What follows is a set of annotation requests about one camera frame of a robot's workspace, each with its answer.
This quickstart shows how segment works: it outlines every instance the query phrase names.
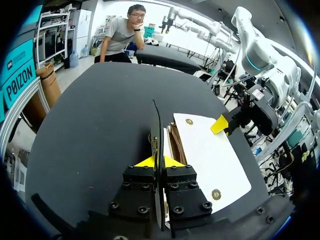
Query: screw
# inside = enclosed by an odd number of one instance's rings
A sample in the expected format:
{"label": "screw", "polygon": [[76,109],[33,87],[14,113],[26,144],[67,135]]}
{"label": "screw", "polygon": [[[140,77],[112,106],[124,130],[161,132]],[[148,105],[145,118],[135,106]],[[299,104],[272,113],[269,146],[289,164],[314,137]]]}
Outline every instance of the screw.
{"label": "screw", "polygon": [[144,183],[144,184],[141,185],[141,188],[142,188],[143,190],[149,190],[150,184]]}
{"label": "screw", "polygon": [[125,188],[129,188],[130,185],[131,185],[130,182],[127,182],[127,181],[124,181],[124,182],[122,183],[122,186],[125,187]]}
{"label": "screw", "polygon": [[176,190],[176,189],[179,188],[179,184],[177,184],[177,183],[172,183],[172,184],[170,185],[170,188],[172,188],[173,190]]}
{"label": "screw", "polygon": [[138,208],[138,214],[147,214],[149,212],[149,208],[146,206],[140,206]]}
{"label": "screw", "polygon": [[192,188],[192,189],[194,189],[197,186],[198,186],[198,183],[196,181],[192,181],[192,182],[189,183],[189,187]]}
{"label": "screw", "polygon": [[268,224],[273,224],[275,221],[272,216],[267,216],[265,220]]}
{"label": "screw", "polygon": [[219,200],[221,198],[221,192],[218,189],[212,191],[212,198],[214,200]]}
{"label": "screw", "polygon": [[115,236],[113,240],[128,240],[125,236]]}
{"label": "screw", "polygon": [[189,125],[192,125],[194,124],[194,122],[191,120],[191,119],[186,119],[185,122]]}
{"label": "screw", "polygon": [[265,209],[262,208],[262,207],[258,207],[258,208],[256,209],[256,212],[257,212],[259,215],[261,215],[261,214],[263,214],[263,213],[265,212]]}
{"label": "screw", "polygon": [[119,204],[116,203],[116,202],[114,202],[114,201],[112,201],[112,202],[110,202],[110,204],[109,204],[109,208],[110,208],[111,210],[116,210],[116,209],[119,208]]}
{"label": "screw", "polygon": [[184,209],[183,206],[175,206],[175,207],[173,208],[173,212],[174,212],[175,214],[178,214],[178,215],[183,214],[184,211],[185,211],[185,209]]}
{"label": "screw", "polygon": [[207,212],[207,211],[210,211],[211,208],[212,208],[212,203],[209,202],[209,201],[206,201],[206,202],[202,203],[202,205],[201,205],[201,210],[202,211],[206,211]]}

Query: man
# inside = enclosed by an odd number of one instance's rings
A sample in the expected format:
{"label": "man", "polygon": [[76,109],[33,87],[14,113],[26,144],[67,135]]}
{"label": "man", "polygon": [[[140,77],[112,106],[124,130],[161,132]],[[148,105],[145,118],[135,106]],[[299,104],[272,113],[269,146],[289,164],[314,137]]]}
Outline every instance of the man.
{"label": "man", "polygon": [[130,42],[135,42],[138,49],[143,49],[143,28],[146,9],[140,4],[129,7],[126,18],[116,18],[111,26],[106,29],[102,42],[100,56],[94,58],[94,63],[123,62],[131,63],[123,48]]}

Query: metal frame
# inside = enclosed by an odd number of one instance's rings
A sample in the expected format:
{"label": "metal frame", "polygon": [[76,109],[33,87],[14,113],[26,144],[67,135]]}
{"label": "metal frame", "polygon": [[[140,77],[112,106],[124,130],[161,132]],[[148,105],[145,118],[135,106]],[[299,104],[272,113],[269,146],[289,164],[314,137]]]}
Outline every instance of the metal frame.
{"label": "metal frame", "polygon": [[0,156],[2,157],[2,163],[4,163],[5,161],[5,153],[14,125],[18,120],[18,117],[21,114],[22,110],[36,93],[39,93],[39,98],[45,113],[47,114],[50,111],[44,94],[44,90],[41,85],[40,77],[37,77],[18,96],[12,107],[5,115],[4,122],[0,129]]}
{"label": "metal frame", "polygon": [[[55,17],[66,17],[65,22],[60,22],[60,23],[55,23],[52,25],[48,25],[48,26],[43,26],[41,27],[41,22],[42,19],[45,18],[55,18]],[[39,69],[41,67],[42,64],[44,64],[46,61],[52,59],[53,57],[55,57],[56,55],[62,54],[64,52],[64,58],[66,59],[68,57],[68,27],[69,27],[69,17],[70,17],[70,13],[55,13],[55,14],[41,14],[40,18],[39,18],[39,22],[38,22],[38,26],[37,26],[37,30],[36,30],[36,46],[35,46],[35,51],[36,51],[36,67],[37,69]],[[64,50],[61,50],[59,52],[56,52],[55,54],[45,58],[45,60],[40,61],[39,60],[39,35],[40,35],[40,31],[44,30],[44,29],[49,29],[49,28],[55,28],[55,27],[59,27],[59,26],[65,26],[65,34],[64,34]]]}

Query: gray t-shirt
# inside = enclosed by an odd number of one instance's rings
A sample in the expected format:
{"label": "gray t-shirt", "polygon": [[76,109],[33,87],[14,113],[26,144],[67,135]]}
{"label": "gray t-shirt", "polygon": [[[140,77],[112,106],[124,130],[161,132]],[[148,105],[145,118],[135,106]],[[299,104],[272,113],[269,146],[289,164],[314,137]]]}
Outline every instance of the gray t-shirt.
{"label": "gray t-shirt", "polygon": [[[116,18],[112,21],[111,26],[105,30],[105,36],[111,38],[105,55],[123,53],[123,48],[134,41],[135,32],[128,30],[127,22],[128,19],[126,18]],[[143,39],[145,34],[145,28],[143,26],[141,27],[140,33]]]}

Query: glasses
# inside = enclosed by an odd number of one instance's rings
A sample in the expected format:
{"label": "glasses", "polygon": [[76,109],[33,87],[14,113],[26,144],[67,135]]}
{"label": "glasses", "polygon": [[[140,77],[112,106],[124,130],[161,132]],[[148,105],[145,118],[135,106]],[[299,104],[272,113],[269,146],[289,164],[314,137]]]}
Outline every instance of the glasses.
{"label": "glasses", "polygon": [[140,17],[140,18],[142,18],[142,19],[146,16],[146,15],[144,15],[144,14],[141,14],[141,15],[140,15],[140,14],[130,14],[130,15],[133,16],[133,17],[135,17],[135,18],[139,18],[139,17]]}

